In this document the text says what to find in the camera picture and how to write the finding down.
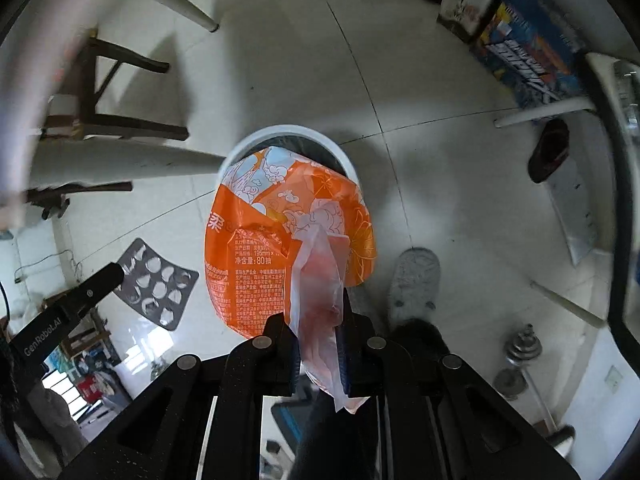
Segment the pink translucent plastic bag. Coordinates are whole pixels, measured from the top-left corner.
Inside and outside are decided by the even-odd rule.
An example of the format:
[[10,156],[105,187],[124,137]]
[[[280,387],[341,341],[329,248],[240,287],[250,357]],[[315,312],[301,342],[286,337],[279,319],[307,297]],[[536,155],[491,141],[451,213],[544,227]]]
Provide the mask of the pink translucent plastic bag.
[[366,402],[344,393],[335,329],[343,321],[343,292],[349,238],[312,226],[296,238],[302,242],[292,265],[288,326],[295,334],[303,369],[333,399],[334,410],[356,413]]

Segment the orange snack bag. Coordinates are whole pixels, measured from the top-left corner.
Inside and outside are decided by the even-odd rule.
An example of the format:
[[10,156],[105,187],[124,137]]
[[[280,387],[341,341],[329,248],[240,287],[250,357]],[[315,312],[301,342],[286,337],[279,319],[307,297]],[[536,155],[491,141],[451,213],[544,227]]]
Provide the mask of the orange snack bag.
[[313,160],[268,146],[232,164],[218,185],[205,229],[209,297],[246,338],[291,309],[291,275],[303,239],[320,228],[348,245],[346,283],[373,272],[370,212],[356,182]]

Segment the white round trash bin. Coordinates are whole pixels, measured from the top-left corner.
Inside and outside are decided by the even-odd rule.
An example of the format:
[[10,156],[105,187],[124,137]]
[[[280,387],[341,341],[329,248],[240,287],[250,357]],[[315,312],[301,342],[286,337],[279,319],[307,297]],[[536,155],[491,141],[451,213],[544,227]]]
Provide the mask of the white round trash bin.
[[219,188],[227,174],[231,184],[257,185],[263,191],[267,184],[279,183],[284,170],[293,162],[310,160],[359,184],[356,169],[341,147],[328,136],[303,126],[275,125],[259,129],[241,140],[224,159],[217,174]]

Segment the grey fuzzy right slipper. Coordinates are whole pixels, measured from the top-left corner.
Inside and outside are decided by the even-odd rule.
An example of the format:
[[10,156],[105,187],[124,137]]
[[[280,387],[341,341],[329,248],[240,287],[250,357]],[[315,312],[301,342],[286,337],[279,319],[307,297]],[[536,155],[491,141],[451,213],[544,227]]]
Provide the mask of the grey fuzzy right slipper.
[[410,248],[396,264],[388,292],[387,318],[390,328],[414,320],[430,322],[440,283],[439,258],[431,249]]

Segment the grey egg tray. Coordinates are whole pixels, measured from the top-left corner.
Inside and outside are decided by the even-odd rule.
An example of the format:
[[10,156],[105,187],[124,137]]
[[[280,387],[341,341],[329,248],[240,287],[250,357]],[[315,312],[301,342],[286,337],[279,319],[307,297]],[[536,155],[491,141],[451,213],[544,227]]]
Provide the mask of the grey egg tray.
[[178,266],[136,238],[117,260],[124,271],[114,294],[156,326],[173,332],[200,277],[198,271]]

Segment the dark wooden chair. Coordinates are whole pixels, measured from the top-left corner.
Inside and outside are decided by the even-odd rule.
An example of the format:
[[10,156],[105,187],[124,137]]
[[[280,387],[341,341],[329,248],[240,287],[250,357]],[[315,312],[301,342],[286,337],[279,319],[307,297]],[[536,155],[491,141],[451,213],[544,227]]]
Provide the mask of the dark wooden chair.
[[94,28],[49,98],[40,138],[183,142],[190,133],[181,93],[173,36],[143,54],[99,37]]

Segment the black slipper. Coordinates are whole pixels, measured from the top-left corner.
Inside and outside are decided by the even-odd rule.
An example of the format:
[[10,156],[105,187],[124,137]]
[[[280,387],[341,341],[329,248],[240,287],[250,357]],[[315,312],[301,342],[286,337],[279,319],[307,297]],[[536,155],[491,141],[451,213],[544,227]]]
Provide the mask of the black slipper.
[[527,163],[530,180],[534,183],[547,180],[566,161],[569,148],[570,130],[566,122],[561,118],[546,122]]

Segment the blue printed carton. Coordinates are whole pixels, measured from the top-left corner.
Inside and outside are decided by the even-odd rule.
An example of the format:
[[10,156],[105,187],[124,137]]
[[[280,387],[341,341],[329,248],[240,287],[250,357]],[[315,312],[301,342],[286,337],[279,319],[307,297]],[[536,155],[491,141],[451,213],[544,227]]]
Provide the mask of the blue printed carton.
[[471,52],[522,110],[582,96],[582,36],[552,0],[502,0]]

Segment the white black calligraphy box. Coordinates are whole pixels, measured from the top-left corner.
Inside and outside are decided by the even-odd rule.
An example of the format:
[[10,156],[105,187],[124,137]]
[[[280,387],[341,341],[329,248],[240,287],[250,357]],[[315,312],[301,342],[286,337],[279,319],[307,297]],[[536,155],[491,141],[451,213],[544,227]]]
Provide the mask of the white black calligraphy box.
[[437,23],[472,44],[486,27],[501,0],[442,0]]

